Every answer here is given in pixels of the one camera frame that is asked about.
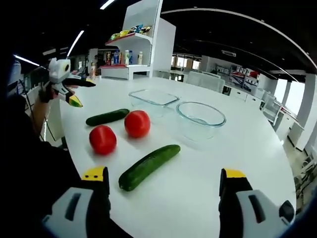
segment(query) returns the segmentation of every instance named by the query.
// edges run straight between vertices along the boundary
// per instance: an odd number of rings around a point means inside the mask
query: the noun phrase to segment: black ceiling
[[[60,48],[70,47],[81,30],[85,33],[72,55],[86,54],[90,48],[104,48],[109,37],[121,30],[127,6],[138,0],[117,0],[106,10],[100,10],[105,1],[79,3],[56,0],[54,4],[42,2],[40,5],[25,1],[21,6],[24,17],[19,21],[21,39],[17,41],[16,54],[45,64],[49,58],[60,56],[63,52],[59,51]],[[229,10],[264,20],[294,40],[317,62],[317,32],[313,28],[317,18],[312,5],[164,0],[162,13],[194,7]],[[161,17],[176,26],[174,52],[207,55],[260,72],[282,68],[316,73],[313,64],[292,43],[252,20],[222,12],[197,10],[167,13]],[[57,49],[57,52],[43,56],[42,52],[50,49]],[[237,57],[226,56],[221,50],[235,52]]]

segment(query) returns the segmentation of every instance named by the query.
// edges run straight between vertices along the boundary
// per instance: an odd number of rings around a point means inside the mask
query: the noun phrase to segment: cucumber
[[[132,191],[147,176],[177,155],[179,151],[179,145],[166,145],[146,155],[120,176],[120,188],[125,191]]]
[[[128,109],[120,109],[110,113],[105,113],[101,115],[97,115],[86,120],[86,124],[90,126],[96,126],[101,124],[106,124],[109,122],[113,122],[116,120],[120,120],[125,118],[129,114]]]

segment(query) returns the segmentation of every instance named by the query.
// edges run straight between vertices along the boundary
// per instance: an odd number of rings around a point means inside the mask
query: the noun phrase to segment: glass bowl
[[[176,106],[179,127],[183,135],[193,141],[211,139],[226,123],[218,109],[199,102],[182,102]]]
[[[130,92],[129,97],[133,109],[145,111],[151,120],[164,116],[166,107],[179,100],[177,96],[157,89]]]

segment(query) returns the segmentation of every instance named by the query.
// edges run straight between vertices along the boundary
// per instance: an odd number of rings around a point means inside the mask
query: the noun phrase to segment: tomato
[[[114,151],[117,138],[109,126],[99,125],[89,134],[90,145],[99,155],[107,155]]]
[[[141,138],[150,131],[150,118],[144,111],[130,112],[124,119],[124,127],[129,136]]]

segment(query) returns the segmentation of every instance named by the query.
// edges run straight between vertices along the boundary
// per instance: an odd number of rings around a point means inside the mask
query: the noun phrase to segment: robotic hand
[[[78,85],[83,87],[94,87],[95,84],[89,79],[82,79],[81,76],[70,73],[70,60],[53,58],[49,65],[50,82],[57,97],[66,101],[74,107],[82,107],[80,100],[66,88],[70,85]]]

